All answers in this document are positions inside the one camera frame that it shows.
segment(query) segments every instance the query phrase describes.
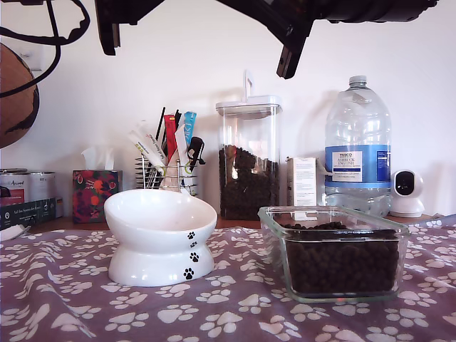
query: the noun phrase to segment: small white box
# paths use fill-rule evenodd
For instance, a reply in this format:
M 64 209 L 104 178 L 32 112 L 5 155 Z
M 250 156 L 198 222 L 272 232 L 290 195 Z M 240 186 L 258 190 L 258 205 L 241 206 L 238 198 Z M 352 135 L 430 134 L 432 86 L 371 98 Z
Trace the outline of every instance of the small white box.
M 316 206 L 316 158 L 289 158 L 286 164 L 287 204 Z

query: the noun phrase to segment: water bottle cap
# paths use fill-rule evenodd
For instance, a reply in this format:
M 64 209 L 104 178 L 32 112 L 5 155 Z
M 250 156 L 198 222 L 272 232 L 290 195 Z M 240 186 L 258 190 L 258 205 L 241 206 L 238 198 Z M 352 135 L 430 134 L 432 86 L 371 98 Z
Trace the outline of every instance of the water bottle cap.
M 353 77 L 350 77 L 350 84 L 352 83 L 360 83 L 360 82 L 364 82 L 364 83 L 367 83 L 368 81 L 368 78 L 367 76 L 365 75 L 359 75 L 359 76 L 353 76 Z

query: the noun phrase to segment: light switch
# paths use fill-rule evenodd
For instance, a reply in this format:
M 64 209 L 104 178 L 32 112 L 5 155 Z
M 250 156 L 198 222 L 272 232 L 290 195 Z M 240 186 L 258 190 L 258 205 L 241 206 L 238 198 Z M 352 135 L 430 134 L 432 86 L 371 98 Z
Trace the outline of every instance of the light switch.
M 3 44 L 21 57 L 32 71 L 43 71 L 43 46 L 11 38 L 3 38 Z

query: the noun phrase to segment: white security camera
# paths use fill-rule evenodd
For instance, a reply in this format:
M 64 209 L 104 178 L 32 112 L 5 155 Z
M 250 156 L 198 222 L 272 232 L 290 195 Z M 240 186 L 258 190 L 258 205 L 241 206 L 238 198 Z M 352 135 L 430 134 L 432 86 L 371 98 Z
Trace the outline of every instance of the white security camera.
M 390 214 L 396 217 L 420 217 L 425 207 L 418 198 L 423 192 L 423 179 L 410 170 L 397 171 L 393 175 L 393 191 Z

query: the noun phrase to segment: container handle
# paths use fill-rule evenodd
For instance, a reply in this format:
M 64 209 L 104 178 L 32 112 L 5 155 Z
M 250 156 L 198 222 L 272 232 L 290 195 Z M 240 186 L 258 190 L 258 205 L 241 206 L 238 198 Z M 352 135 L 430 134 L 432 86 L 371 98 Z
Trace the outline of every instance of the container handle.
M 248 102 L 249 96 L 252 96 L 255 91 L 255 83 L 252 73 L 249 70 L 244 70 L 244 102 Z

